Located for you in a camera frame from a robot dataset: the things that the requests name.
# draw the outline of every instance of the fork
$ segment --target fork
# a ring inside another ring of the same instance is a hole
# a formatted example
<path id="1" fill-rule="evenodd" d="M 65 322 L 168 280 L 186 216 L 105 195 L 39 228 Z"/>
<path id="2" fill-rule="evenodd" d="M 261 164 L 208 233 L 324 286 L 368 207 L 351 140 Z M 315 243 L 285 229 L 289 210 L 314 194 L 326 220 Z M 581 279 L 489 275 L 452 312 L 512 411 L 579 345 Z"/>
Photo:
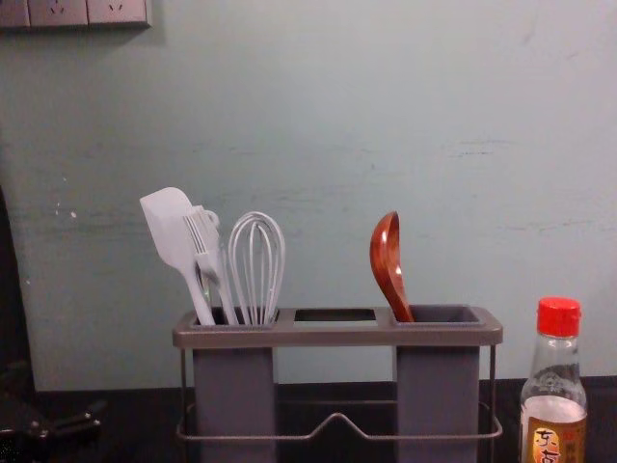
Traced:
<path id="1" fill-rule="evenodd" d="M 212 240 L 209 240 L 211 246 L 206 246 L 203 233 L 208 233 L 208 230 L 204 228 L 201 222 L 200 213 L 199 210 L 195 210 L 193 213 L 183 217 L 195 246 L 195 261 L 201 273 L 217 288 L 228 324 L 237 325 L 238 318 L 231 303 L 231 294 L 228 286 L 224 250 L 214 246 Z"/>

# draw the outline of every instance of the gray utensil holder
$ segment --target gray utensil holder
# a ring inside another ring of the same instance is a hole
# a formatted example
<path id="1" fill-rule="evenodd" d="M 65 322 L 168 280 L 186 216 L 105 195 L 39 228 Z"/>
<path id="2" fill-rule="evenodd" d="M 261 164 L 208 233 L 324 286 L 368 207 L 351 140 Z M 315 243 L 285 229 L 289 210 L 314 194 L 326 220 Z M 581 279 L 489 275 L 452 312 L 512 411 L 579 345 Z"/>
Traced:
<path id="1" fill-rule="evenodd" d="M 264 327 L 204 327 L 186 314 L 174 329 L 184 413 L 178 438 L 200 443 L 200 463 L 277 463 L 277 442 L 309 442 L 330 422 L 343 421 L 367 441 L 396 443 L 398 463 L 476 463 L 482 440 L 489 441 L 493 461 L 494 438 L 502 432 L 495 416 L 501 325 L 488 311 L 469 306 L 413 306 L 413 312 L 416 322 L 398 323 L 390 308 L 280 309 Z M 372 323 L 339 323 L 361 320 Z M 328 321 L 336 323 L 324 326 Z M 277 433 L 274 348 L 368 345 L 395 346 L 397 435 L 368 435 L 341 413 L 307 435 Z M 491 348 L 492 424 L 486 434 L 478 434 L 481 346 Z M 193 351 L 198 435 L 188 431 L 186 350 Z"/>

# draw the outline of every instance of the whisk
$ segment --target whisk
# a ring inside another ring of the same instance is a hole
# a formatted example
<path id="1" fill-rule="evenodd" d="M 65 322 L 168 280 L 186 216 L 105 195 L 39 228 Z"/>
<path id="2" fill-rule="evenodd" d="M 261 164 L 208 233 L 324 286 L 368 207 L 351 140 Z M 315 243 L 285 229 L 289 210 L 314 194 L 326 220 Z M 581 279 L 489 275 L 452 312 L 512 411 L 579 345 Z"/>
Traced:
<path id="1" fill-rule="evenodd" d="M 285 265 L 281 228 L 262 212 L 244 214 L 229 236 L 228 257 L 245 324 L 271 323 Z"/>

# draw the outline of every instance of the kitchen utensil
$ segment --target kitchen utensil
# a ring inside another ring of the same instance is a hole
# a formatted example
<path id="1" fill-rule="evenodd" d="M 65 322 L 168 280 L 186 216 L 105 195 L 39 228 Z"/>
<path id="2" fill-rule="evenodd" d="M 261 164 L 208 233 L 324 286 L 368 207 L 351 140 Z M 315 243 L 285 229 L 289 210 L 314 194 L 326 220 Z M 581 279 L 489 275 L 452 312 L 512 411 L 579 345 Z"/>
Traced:
<path id="1" fill-rule="evenodd" d="M 212 311 L 203 297 L 195 271 L 193 243 L 182 219 L 191 212 L 191 202 L 177 188 L 164 188 L 143 197 L 140 203 L 158 255 L 184 277 L 200 323 L 214 325 Z"/>
<path id="2" fill-rule="evenodd" d="M 262 212 L 244 214 L 229 236 L 228 257 L 244 319 L 254 325 L 271 323 L 284 273 L 285 241 L 281 228 Z"/>
<path id="3" fill-rule="evenodd" d="M 211 211 L 195 208 L 191 214 L 184 216 L 184 222 L 193 240 L 195 260 L 201 273 L 217 288 L 228 324 L 237 325 L 238 318 L 231 302 L 228 273 L 224 264 L 225 250 L 220 246 L 217 222 L 213 220 L 212 214 L 216 217 Z"/>
<path id="4" fill-rule="evenodd" d="M 410 309 L 399 247 L 399 224 L 396 211 L 385 215 L 375 227 L 370 239 L 370 266 L 379 288 L 388 300 L 398 321 L 414 321 Z"/>

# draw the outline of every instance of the red bottle cap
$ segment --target red bottle cap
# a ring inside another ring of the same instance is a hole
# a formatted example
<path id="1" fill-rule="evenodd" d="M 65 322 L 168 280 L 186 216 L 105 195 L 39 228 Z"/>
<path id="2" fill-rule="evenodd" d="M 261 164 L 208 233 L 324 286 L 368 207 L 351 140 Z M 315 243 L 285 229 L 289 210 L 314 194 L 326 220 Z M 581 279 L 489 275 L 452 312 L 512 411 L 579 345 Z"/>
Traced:
<path id="1" fill-rule="evenodd" d="M 545 297 L 538 304 L 538 333 L 559 338 L 578 336 L 580 304 L 565 297 Z"/>

